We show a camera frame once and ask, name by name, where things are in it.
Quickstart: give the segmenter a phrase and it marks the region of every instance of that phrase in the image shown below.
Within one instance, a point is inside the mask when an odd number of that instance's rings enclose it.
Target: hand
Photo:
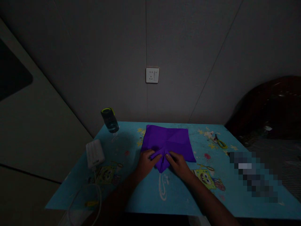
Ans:
[[[169,154],[166,154],[166,159],[171,164],[176,174],[187,183],[194,176],[194,174],[189,169],[184,157],[174,152],[169,153],[172,157],[174,157],[175,161]]]
[[[143,180],[150,173],[151,169],[162,157],[162,155],[159,154],[153,160],[150,160],[149,157],[153,153],[155,153],[155,151],[151,149],[140,153],[139,162],[135,170],[135,174],[140,180]]]

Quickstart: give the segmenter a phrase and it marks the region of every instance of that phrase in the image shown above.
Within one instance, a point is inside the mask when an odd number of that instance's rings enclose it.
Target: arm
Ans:
[[[215,197],[212,192],[191,172],[182,155],[170,152],[166,159],[173,167],[176,174],[187,184],[193,192],[197,204],[207,216],[211,225],[239,225],[235,217]]]
[[[157,155],[153,160],[149,157],[155,153],[153,150],[147,150],[140,153],[139,162],[135,171],[130,174],[102,203],[99,218],[96,225],[115,225],[124,211],[132,193],[137,185],[150,173],[155,164],[162,155]],[[92,225],[98,209],[92,213],[83,225]]]

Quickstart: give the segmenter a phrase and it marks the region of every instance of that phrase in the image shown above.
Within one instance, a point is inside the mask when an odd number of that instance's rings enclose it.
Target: purple paper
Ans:
[[[170,151],[183,155],[188,162],[196,162],[189,140],[188,129],[167,129],[147,125],[141,151],[148,149],[156,151],[150,157],[151,159],[162,154],[162,158],[156,164],[160,173],[170,165],[165,157]]]

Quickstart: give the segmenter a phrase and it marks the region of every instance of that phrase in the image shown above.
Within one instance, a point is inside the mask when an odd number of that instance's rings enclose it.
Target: white power bank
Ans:
[[[100,140],[94,140],[86,144],[88,168],[91,169],[105,161],[103,149]]]

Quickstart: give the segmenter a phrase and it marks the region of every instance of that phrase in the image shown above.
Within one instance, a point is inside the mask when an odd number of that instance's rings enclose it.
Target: water bottle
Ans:
[[[102,109],[101,115],[110,133],[115,133],[119,130],[119,125],[115,118],[115,112],[112,108]]]

